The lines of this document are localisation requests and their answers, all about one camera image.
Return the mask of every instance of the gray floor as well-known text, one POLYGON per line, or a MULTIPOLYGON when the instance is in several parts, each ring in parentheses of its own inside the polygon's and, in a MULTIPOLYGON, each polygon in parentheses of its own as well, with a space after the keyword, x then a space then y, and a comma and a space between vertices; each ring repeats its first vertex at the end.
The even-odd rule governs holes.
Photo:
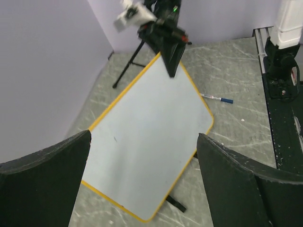
MULTIPOLYGON (((69 135, 87 129, 105 108, 140 72, 131 66, 116 90, 111 86, 131 57, 114 54, 98 78, 83 111, 69 135)), ((190 46, 182 62, 200 92, 231 98, 234 104, 207 99, 214 114, 213 139, 261 163, 275 167, 270 128, 254 38, 190 46)), ((151 52, 138 54, 137 62, 147 64, 151 52)), ((71 217, 71 227, 211 227, 198 161, 193 159, 173 188, 171 195, 187 207, 186 213, 164 202, 149 223, 137 221, 127 213, 81 186, 71 217)))

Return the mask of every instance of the black stand foot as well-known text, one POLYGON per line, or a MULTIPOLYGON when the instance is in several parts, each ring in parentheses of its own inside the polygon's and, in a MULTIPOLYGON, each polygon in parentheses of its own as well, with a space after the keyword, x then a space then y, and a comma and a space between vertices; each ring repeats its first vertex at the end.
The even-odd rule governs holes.
POLYGON ((141 66, 141 67, 145 67, 145 65, 141 65, 138 63, 133 62, 134 58, 137 56, 138 52, 141 50, 141 48, 144 45, 144 41, 141 41, 140 45, 138 46, 137 50, 134 52, 134 54, 132 55, 132 57, 130 58, 130 60, 128 61, 127 65, 125 66, 124 70, 122 71, 122 73, 120 74, 119 78, 116 80, 116 82, 113 84, 113 88, 116 88, 119 81, 121 80, 121 78, 123 77, 123 75, 125 74, 126 70, 128 69, 128 67, 133 64, 133 65, 137 65, 137 66, 141 66))
POLYGON ((179 203, 178 201, 176 201, 170 195, 166 198, 166 201, 169 202, 174 207, 178 208, 182 213, 184 213, 186 211, 186 207, 184 207, 181 203, 179 203))

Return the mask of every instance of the white wall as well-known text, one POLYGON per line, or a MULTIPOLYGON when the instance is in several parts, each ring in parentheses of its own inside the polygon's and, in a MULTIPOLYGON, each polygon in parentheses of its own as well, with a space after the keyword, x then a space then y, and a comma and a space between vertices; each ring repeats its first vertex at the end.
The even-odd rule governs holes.
POLYGON ((0 1, 0 163, 53 145, 112 47, 87 0, 0 1))
MULTIPOLYGON (((88 0, 115 52, 134 50, 135 27, 118 34, 113 21, 120 0, 88 0)), ((280 0, 183 0, 179 25, 196 44, 250 37, 254 28, 272 26, 280 0)))

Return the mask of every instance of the pen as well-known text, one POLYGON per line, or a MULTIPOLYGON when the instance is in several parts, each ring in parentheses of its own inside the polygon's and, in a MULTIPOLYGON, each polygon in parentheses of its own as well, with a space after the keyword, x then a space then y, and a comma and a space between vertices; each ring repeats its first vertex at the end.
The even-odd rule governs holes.
POLYGON ((231 99, 210 96, 210 95, 206 95, 206 94, 202 94, 202 93, 200 93, 200 95, 205 98, 211 98, 211 99, 215 99, 215 100, 220 100, 221 102, 233 104, 233 100, 231 100, 231 99))

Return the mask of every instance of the black tripod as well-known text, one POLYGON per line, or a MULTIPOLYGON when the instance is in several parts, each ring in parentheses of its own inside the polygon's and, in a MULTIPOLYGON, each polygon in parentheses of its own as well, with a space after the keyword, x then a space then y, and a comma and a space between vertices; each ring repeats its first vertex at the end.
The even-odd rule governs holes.
POLYGON ((134 52, 134 54, 132 55, 132 57, 130 58, 130 60, 128 61, 127 65, 125 66, 125 68, 123 69, 122 73, 120 74, 120 76, 118 77, 118 79, 116 80, 116 82, 113 84, 113 88, 116 88, 119 81, 121 80, 121 78, 123 77, 123 75, 125 74, 126 70, 128 69, 128 67, 132 64, 132 65, 137 65, 137 66, 141 66, 141 67, 145 67, 146 65, 142 65, 142 64, 138 64, 133 62, 133 60, 135 59, 135 57, 137 56, 137 54, 139 53, 139 51, 141 50, 141 48, 144 45, 144 41, 142 40, 140 45, 138 46, 138 48, 136 49, 136 51, 134 52))

